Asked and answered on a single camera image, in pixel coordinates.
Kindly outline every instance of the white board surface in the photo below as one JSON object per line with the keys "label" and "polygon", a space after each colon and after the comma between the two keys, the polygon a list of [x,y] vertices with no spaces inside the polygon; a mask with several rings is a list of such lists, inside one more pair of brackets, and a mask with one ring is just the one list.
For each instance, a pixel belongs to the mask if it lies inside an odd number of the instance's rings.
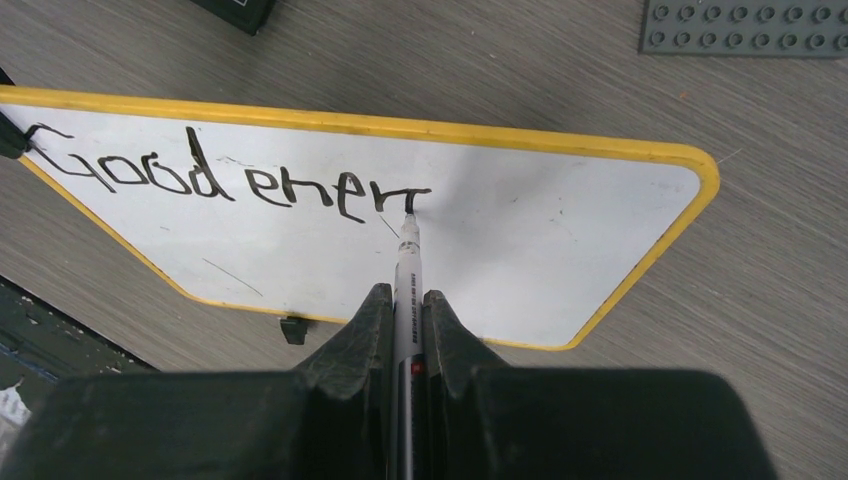
{"label": "white board surface", "polygon": [[[210,303],[350,318],[373,284],[394,276],[392,229],[404,196],[386,198],[380,213],[373,187],[429,189],[415,200],[425,289],[443,291],[475,335],[541,348],[572,342],[701,189],[693,170],[646,161],[0,110],[18,125],[61,132],[38,130],[43,155],[27,157],[179,288]],[[189,131],[219,189],[197,166]],[[281,188],[281,167],[296,202]]]}

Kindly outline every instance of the white marker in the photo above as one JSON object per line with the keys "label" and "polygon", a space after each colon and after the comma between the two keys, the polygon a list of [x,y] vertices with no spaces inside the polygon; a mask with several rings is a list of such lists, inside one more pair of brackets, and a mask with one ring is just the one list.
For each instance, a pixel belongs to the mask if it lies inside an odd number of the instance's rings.
{"label": "white marker", "polygon": [[387,478],[429,475],[427,362],[422,335],[421,254],[418,225],[407,201],[395,267],[392,411]]}

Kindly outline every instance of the yellow border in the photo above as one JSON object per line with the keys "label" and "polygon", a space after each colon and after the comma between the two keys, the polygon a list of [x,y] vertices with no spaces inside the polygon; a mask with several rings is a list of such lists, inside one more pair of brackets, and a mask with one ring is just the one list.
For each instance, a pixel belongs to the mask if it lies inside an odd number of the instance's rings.
{"label": "yellow border", "polygon": [[[62,108],[89,112],[139,115],[145,117],[174,118],[203,122],[234,123],[263,127],[281,127],[323,132],[352,133],[377,137],[426,140],[442,143],[477,145],[484,147],[514,148],[537,152],[566,153],[589,157],[660,163],[686,167],[694,171],[701,180],[701,189],[692,202],[681,212],[665,234],[651,247],[630,274],[618,285],[612,295],[598,308],[586,325],[566,345],[543,347],[502,340],[488,341],[512,347],[531,348],[545,351],[560,351],[574,348],[601,321],[601,319],[630,290],[648,268],[665,252],[669,245],[706,208],[718,193],[719,174],[715,161],[704,151],[685,145],[643,142],[619,138],[572,135],[567,133],[540,132],[501,127],[462,125],[425,120],[371,117],[341,113],[309,112],[266,107],[250,107],[214,103],[159,100],[139,97],[121,97],[90,93],[42,90],[35,88],[0,86],[0,103],[29,105],[36,107]],[[100,228],[129,250],[175,290],[192,300],[218,307],[237,308],[255,312],[286,314],[262,308],[231,305],[195,297],[183,290],[162,270],[117,234],[109,225],[97,217],[85,205],[42,171],[31,160],[23,157],[24,165],[44,180],[66,200],[84,213]],[[308,316],[312,320],[345,323],[347,320]]]}

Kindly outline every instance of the whiteboard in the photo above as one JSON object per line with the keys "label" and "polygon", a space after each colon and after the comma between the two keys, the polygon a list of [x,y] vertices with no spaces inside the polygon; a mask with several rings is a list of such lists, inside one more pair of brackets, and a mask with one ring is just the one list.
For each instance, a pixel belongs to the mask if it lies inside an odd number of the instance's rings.
{"label": "whiteboard", "polygon": [[568,348],[718,185],[690,147],[74,95],[0,103],[43,125],[33,171],[182,293],[316,320],[393,281],[414,190],[425,288],[478,337]]}

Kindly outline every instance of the wood grain surface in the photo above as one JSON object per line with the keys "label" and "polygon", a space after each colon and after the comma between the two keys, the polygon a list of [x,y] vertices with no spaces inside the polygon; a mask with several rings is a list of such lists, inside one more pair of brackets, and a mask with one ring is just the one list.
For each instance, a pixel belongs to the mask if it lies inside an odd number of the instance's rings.
{"label": "wood grain surface", "polygon": [[[713,204],[589,338],[516,365],[692,367],[740,392],[784,478],[848,472],[848,62],[636,54],[638,0],[289,0],[249,37],[187,0],[4,0],[19,84],[687,143]],[[167,370],[287,368],[274,318],[158,277],[21,165],[0,273]]]}

